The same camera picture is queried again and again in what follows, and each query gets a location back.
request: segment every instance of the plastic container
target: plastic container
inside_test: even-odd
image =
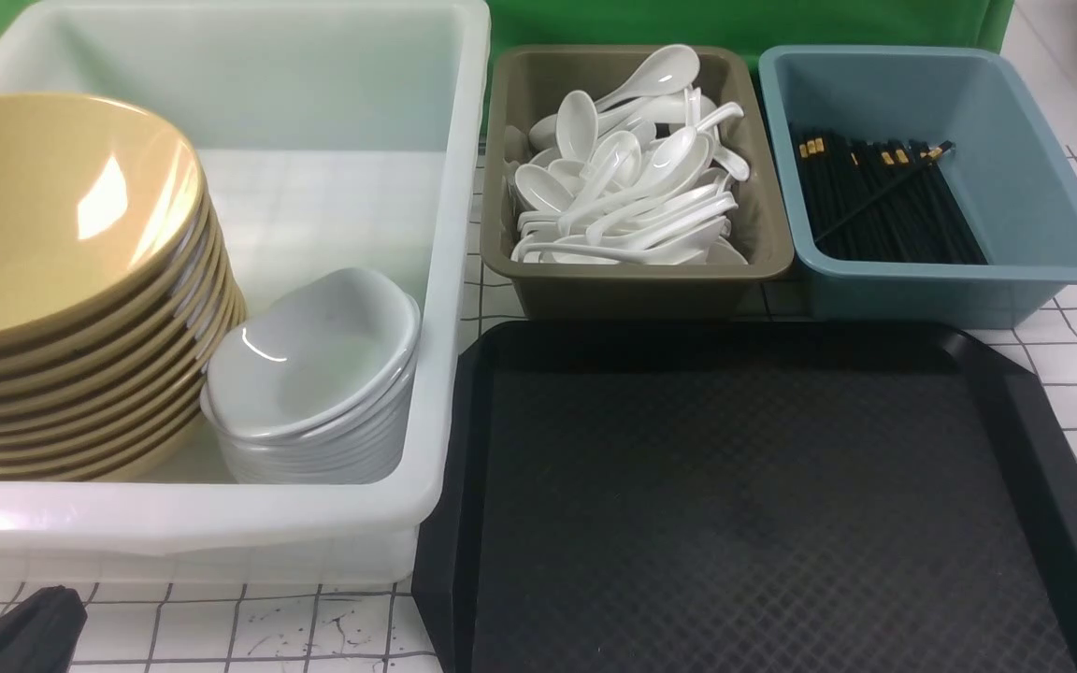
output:
[[[152,482],[0,482],[0,578],[366,585],[410,572],[446,458],[487,55],[479,0],[48,0],[14,23],[0,94],[123,98],[187,134],[252,312],[361,265],[412,294],[422,324],[389,477],[236,486],[202,429]]]
[[[767,124],[800,261],[822,319],[1011,328],[1077,284],[1077,180],[1030,90],[988,52],[779,46],[760,59]],[[789,124],[956,149],[941,172],[988,266],[836,260],[812,242]]]
[[[514,153],[516,149],[507,153],[507,127],[530,131],[540,118],[559,110],[569,90],[582,88],[595,98],[610,93],[655,50],[523,46],[498,60],[488,117],[479,249],[488,268],[514,281],[527,318],[727,319],[745,291],[791,267],[791,235],[751,74],[735,54],[707,46],[697,47],[697,84],[719,106],[736,101],[747,113],[743,120],[723,124],[721,132],[723,144],[742,154],[752,169],[751,181],[735,187],[739,208],[730,215],[730,242],[751,265],[538,265],[509,260],[518,239],[514,223],[521,205],[506,184],[505,164],[530,157]]]

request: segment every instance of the white tile countertop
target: white tile countertop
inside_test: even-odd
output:
[[[1017,0],[1004,55],[1017,65],[1077,173],[1077,0]],[[479,192],[478,176],[475,192]],[[461,346],[521,319],[509,282],[481,265],[474,199]],[[802,285],[769,282],[745,320],[805,318]],[[976,332],[1041,378],[1077,457],[1077,286],[1011,331]],[[326,585],[76,585],[88,620],[74,673],[437,673],[409,580]],[[0,585],[0,614],[39,589]]]

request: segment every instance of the blue plastic bin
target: blue plastic bin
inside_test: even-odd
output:
[[[989,52],[778,46],[759,60],[783,202],[821,319],[1015,327],[1077,284],[1077,179],[1030,90]],[[941,172],[987,266],[837,260],[812,242],[789,126],[957,148]]]

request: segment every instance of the spoon handle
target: spoon handle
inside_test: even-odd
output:
[[[617,248],[598,248],[596,246],[581,246],[577,243],[518,243],[521,248],[517,255],[524,257],[527,252],[568,252],[571,255],[585,255],[587,257],[601,257],[605,260],[619,261],[619,263],[642,264],[642,255],[635,252],[621,251]]]

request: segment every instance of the chopsticks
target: chopsticks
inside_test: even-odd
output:
[[[797,167],[813,242],[838,258],[988,264],[954,200],[939,159],[953,141],[847,139],[795,131]]]

